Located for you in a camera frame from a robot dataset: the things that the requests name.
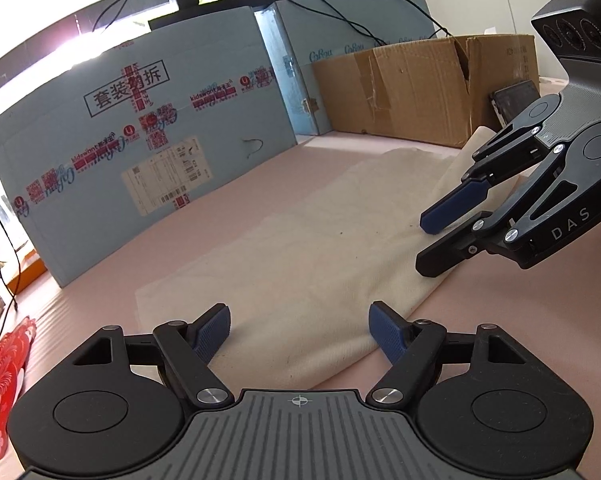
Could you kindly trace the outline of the orange tray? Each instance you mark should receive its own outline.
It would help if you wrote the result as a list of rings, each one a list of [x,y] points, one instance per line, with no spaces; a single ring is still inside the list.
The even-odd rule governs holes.
[[[8,281],[8,289],[17,295],[46,273],[46,266],[38,252],[33,249],[20,262],[20,272]]]

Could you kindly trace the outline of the white fabric shopping bag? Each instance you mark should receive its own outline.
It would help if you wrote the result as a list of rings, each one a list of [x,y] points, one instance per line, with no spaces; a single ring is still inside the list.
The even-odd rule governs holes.
[[[137,290],[140,330],[193,321],[214,304],[231,311],[228,340],[212,360],[233,390],[371,389],[384,373],[368,328],[372,302],[412,315],[441,286],[415,271],[431,238],[423,209],[453,188],[476,148],[459,154],[397,148],[359,162],[299,203],[262,220]]]

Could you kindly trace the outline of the red patterned bag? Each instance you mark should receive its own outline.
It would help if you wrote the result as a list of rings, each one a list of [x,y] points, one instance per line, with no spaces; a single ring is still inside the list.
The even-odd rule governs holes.
[[[23,385],[18,376],[25,369],[36,329],[35,320],[24,318],[0,339],[0,460],[8,448],[9,414]]]

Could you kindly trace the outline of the large light blue box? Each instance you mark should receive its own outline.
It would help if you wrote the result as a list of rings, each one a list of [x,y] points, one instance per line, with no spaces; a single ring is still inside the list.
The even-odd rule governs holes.
[[[0,115],[0,181],[67,285],[197,198],[293,148],[255,14],[153,30]]]

